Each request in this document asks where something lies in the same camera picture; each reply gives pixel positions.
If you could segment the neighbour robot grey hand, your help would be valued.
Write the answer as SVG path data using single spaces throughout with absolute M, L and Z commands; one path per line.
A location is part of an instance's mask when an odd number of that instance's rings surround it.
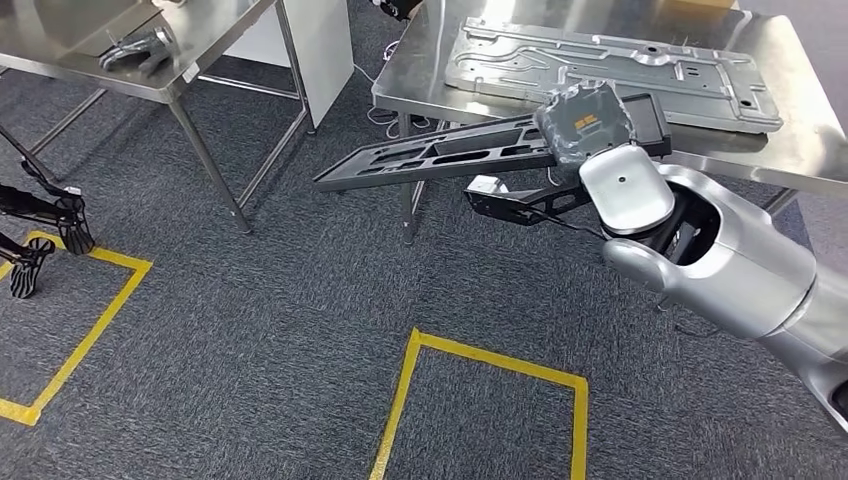
M 151 77 L 171 58 L 173 47 L 172 35 L 163 27 L 155 27 L 114 41 L 98 57 L 98 65 L 107 72 L 133 69 L 143 77 Z

